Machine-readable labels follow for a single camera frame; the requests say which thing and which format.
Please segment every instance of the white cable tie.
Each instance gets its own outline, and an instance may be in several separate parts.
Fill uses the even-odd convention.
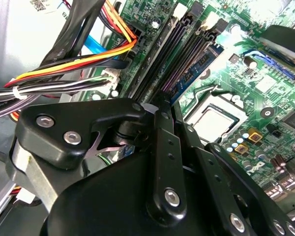
[[[12,88],[12,92],[13,92],[13,95],[15,96],[15,98],[20,99],[20,100],[26,99],[28,96],[27,95],[21,95],[18,88],[19,88],[18,86],[14,86]]]

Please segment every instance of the blue cable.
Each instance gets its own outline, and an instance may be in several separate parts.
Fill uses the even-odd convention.
[[[92,36],[88,36],[84,45],[93,53],[93,54],[99,54],[102,52],[105,52],[106,49],[100,45],[95,39],[92,38]]]

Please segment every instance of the blue ram module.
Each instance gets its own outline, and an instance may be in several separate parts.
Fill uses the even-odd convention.
[[[224,51],[224,48],[218,45],[211,45],[201,55],[196,64],[194,64],[170,90],[171,105],[177,102],[181,96],[193,85],[200,75],[209,68],[209,66]]]

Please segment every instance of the capacitor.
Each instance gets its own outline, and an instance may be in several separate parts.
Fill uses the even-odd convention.
[[[161,20],[159,18],[153,19],[151,25],[153,29],[158,29],[161,26]]]
[[[119,96],[119,92],[117,90],[113,90],[110,94],[113,98],[116,98]]]
[[[230,27],[230,33],[231,33],[232,35],[235,35],[235,36],[240,35],[240,34],[241,34],[241,28],[240,28],[240,25],[238,25],[238,24],[234,24],[234,25],[232,25],[232,26]]]
[[[249,69],[256,69],[258,66],[257,62],[251,57],[245,57],[243,62]]]
[[[230,143],[233,148],[238,147],[238,143],[237,143],[236,139],[230,139]]]
[[[242,162],[242,165],[244,166],[245,170],[247,170],[247,171],[252,170],[252,164],[251,164],[250,161],[245,160],[245,161]]]
[[[258,150],[255,154],[260,161],[264,161],[266,159],[266,153],[263,150]]]
[[[240,134],[235,134],[234,138],[238,144],[242,144],[244,142],[244,139]]]
[[[93,94],[92,95],[92,100],[93,101],[98,101],[98,100],[101,100],[102,98],[100,97],[100,95],[99,94]]]
[[[277,163],[279,163],[279,165],[280,165],[281,167],[286,166],[286,162],[285,162],[285,160],[283,159],[283,156],[282,156],[281,154],[276,154],[276,155],[275,155],[275,160],[277,161]]]
[[[247,130],[245,130],[245,129],[241,129],[241,130],[239,131],[239,133],[240,133],[240,135],[241,135],[244,139],[248,139],[248,137],[249,137],[249,133],[248,133]]]
[[[279,163],[277,162],[277,160],[275,158],[272,158],[270,160],[272,166],[277,170],[280,171],[282,169],[282,167],[280,167]]]
[[[225,147],[225,150],[227,152],[232,152],[233,151],[233,148],[232,148],[230,143],[225,144],[224,147]]]

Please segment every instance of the black bracket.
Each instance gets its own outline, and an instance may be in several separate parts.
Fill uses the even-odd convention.
[[[15,135],[30,153],[57,168],[75,169],[91,147],[101,152],[113,145],[101,142],[114,125],[125,120],[139,121],[144,114],[139,104],[127,98],[31,106],[22,111]],[[39,125],[37,119],[41,116],[51,118],[54,125]],[[64,135],[68,131],[77,133],[81,141],[76,145],[66,142]]]
[[[174,226],[185,217],[187,200],[180,140],[174,135],[174,121],[166,101],[155,113],[151,152],[151,195],[147,210],[161,226]]]
[[[232,179],[232,191],[245,200],[249,221],[257,235],[295,236],[291,232],[291,219],[223,148],[211,143],[206,145],[205,149],[218,158],[220,166]]]

